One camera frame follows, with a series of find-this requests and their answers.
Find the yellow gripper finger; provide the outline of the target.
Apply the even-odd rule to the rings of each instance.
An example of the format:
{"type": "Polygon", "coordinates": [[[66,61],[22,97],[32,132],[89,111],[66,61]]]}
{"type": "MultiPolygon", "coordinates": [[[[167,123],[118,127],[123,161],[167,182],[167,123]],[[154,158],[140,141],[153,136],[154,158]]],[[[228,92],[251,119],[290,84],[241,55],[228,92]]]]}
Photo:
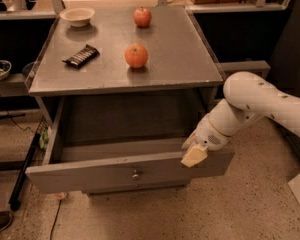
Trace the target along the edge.
{"type": "Polygon", "coordinates": [[[208,157],[207,147],[200,144],[192,144],[182,157],[181,163],[187,167],[193,167],[208,157]]]}
{"type": "Polygon", "coordinates": [[[188,150],[192,144],[195,143],[195,131],[193,131],[186,141],[182,144],[182,150],[188,150]]]}

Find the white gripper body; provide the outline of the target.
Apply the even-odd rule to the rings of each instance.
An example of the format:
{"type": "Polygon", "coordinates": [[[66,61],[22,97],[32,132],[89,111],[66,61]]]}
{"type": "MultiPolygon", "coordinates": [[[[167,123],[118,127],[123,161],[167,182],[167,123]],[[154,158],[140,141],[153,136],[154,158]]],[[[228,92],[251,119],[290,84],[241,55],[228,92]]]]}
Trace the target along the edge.
{"type": "Polygon", "coordinates": [[[209,121],[209,117],[205,116],[195,129],[195,140],[202,146],[206,146],[210,151],[222,149],[228,144],[230,138],[221,134],[215,129],[209,121]]]}

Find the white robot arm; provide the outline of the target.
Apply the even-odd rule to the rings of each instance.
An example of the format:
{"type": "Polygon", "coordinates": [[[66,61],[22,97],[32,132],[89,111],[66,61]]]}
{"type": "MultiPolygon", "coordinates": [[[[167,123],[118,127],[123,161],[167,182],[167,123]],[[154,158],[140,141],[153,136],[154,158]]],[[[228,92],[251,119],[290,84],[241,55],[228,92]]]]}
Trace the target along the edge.
{"type": "Polygon", "coordinates": [[[224,98],[197,124],[183,143],[181,163],[193,167],[209,151],[223,148],[240,129],[262,117],[274,120],[300,137],[300,98],[278,90],[258,75],[233,73],[223,85],[224,98]]]}

